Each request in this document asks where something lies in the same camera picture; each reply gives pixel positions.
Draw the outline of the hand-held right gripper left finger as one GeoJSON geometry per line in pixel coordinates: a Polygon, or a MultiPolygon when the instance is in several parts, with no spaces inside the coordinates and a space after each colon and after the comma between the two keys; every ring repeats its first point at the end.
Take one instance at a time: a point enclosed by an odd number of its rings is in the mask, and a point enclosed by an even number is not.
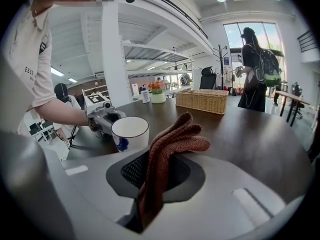
{"type": "Polygon", "coordinates": [[[121,174],[127,163],[148,148],[134,149],[79,160],[66,160],[62,167],[75,187],[99,212],[118,224],[139,220],[136,199],[139,189],[121,174]]]}

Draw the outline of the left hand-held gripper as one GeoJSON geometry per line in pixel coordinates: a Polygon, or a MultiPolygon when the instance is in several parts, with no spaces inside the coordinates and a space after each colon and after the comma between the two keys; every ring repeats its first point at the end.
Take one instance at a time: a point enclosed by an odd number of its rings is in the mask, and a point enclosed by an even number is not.
{"type": "Polygon", "coordinates": [[[123,111],[115,110],[111,101],[102,94],[88,95],[84,97],[84,111],[88,123],[95,122],[98,129],[112,135],[113,122],[109,118],[125,118],[123,111]]]}

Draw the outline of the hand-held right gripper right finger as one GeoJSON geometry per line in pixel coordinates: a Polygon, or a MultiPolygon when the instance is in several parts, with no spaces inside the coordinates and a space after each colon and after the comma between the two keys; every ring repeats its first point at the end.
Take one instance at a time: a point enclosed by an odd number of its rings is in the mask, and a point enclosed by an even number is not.
{"type": "Polygon", "coordinates": [[[286,207],[268,186],[236,165],[200,154],[205,180],[189,200],[166,203],[147,227],[148,240],[229,240],[254,231],[286,207]]]}

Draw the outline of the white mug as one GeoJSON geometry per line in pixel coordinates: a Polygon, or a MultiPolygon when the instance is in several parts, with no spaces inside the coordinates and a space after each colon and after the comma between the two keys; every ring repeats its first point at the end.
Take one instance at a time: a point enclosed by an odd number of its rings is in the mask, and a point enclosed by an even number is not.
{"type": "Polygon", "coordinates": [[[143,150],[149,145],[149,122],[141,117],[127,116],[115,121],[111,133],[119,152],[143,150]]]}

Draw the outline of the reddish-brown knitted cloth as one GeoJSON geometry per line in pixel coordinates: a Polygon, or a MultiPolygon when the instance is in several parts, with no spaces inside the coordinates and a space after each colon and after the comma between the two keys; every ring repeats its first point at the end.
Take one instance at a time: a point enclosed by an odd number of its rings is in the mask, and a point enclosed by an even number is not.
{"type": "Polygon", "coordinates": [[[163,193],[169,177],[170,156],[186,151],[203,152],[211,143],[199,134],[202,127],[193,124],[193,116],[185,112],[176,122],[160,132],[149,147],[145,182],[138,193],[138,214],[142,229],[146,229],[163,207],[163,193]]]}

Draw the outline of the person's left forearm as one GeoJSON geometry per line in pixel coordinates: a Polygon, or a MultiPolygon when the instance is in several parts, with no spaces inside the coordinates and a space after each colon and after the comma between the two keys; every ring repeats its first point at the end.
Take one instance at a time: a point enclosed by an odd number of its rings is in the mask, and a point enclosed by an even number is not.
{"type": "Polygon", "coordinates": [[[57,98],[34,109],[43,119],[52,123],[73,126],[89,125],[84,110],[69,107],[57,98]]]}

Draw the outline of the white pump bottle blue cap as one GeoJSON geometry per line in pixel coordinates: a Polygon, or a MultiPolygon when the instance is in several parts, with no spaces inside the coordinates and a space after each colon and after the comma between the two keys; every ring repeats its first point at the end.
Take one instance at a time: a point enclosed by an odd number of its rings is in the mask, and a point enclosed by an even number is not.
{"type": "Polygon", "coordinates": [[[142,102],[144,104],[150,102],[149,91],[147,90],[145,85],[142,86],[142,89],[140,91],[140,95],[141,95],[142,102]]]}

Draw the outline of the white pot with flowers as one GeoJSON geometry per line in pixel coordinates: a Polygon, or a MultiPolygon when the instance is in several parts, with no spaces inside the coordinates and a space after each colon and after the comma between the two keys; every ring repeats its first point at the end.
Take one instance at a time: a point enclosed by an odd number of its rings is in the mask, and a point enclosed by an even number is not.
{"type": "Polygon", "coordinates": [[[151,93],[150,100],[153,104],[162,104],[166,101],[164,88],[164,82],[161,80],[155,80],[149,83],[148,90],[151,93]]]}

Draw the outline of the wicker basket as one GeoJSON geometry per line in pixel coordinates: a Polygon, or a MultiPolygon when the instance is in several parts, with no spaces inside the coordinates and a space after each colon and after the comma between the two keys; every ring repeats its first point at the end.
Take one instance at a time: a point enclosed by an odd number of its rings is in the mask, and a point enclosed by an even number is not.
{"type": "Polygon", "coordinates": [[[228,96],[226,90],[200,89],[179,91],[175,99],[177,107],[224,115],[228,96]]]}

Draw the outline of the person's white shirt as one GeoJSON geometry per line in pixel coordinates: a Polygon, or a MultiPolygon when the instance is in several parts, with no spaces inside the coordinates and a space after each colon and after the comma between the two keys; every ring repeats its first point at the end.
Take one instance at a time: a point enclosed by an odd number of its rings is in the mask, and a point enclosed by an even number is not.
{"type": "Polygon", "coordinates": [[[33,95],[27,106],[45,120],[59,120],[51,111],[57,101],[51,77],[52,34],[48,11],[38,16],[26,1],[19,8],[1,40],[1,50],[9,65],[33,95]]]}

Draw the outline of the black high-back office chair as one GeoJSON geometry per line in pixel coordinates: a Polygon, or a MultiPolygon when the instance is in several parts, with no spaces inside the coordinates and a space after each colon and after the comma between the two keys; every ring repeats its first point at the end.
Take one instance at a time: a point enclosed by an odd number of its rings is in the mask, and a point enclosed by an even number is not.
{"type": "Polygon", "coordinates": [[[213,72],[212,66],[205,67],[201,71],[200,90],[213,90],[217,74],[213,72]]]}

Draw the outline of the black coat rack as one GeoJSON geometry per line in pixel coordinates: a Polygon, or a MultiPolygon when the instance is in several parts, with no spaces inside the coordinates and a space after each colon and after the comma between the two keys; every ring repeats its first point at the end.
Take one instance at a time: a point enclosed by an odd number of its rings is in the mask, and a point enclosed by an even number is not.
{"type": "Polygon", "coordinates": [[[218,58],[217,62],[220,63],[220,76],[221,76],[221,88],[224,89],[224,58],[228,55],[228,47],[218,45],[218,48],[213,48],[218,54],[213,53],[218,58]]]}

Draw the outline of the black mesh chair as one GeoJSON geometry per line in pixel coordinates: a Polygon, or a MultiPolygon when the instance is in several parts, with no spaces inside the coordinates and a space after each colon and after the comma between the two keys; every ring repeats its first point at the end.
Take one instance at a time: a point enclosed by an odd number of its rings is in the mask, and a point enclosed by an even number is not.
{"type": "MultiPolygon", "coordinates": [[[[300,85],[297,82],[295,82],[292,85],[292,94],[297,96],[297,97],[300,97],[301,94],[302,94],[302,89],[301,89],[300,85]]],[[[291,104],[293,105],[292,112],[294,113],[295,111],[297,111],[295,117],[298,118],[299,120],[301,120],[303,118],[303,115],[301,113],[301,109],[304,109],[305,105],[303,103],[300,103],[298,105],[298,107],[296,108],[297,102],[295,100],[292,100],[291,104]]]]}

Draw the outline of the green and black backpack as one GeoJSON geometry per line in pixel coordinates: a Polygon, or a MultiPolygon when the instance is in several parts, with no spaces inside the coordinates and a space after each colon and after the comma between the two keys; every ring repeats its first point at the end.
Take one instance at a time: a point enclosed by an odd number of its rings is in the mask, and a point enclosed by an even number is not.
{"type": "Polygon", "coordinates": [[[281,84],[281,69],[276,56],[271,50],[256,51],[257,61],[254,73],[259,83],[266,87],[276,87],[281,84]]]}

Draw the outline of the black metal balcony railing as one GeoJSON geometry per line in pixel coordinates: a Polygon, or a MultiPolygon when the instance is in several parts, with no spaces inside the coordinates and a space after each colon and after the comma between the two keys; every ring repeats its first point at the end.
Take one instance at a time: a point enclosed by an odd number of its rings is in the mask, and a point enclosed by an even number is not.
{"type": "Polygon", "coordinates": [[[311,30],[307,30],[297,40],[302,53],[318,48],[318,43],[311,30]]]}

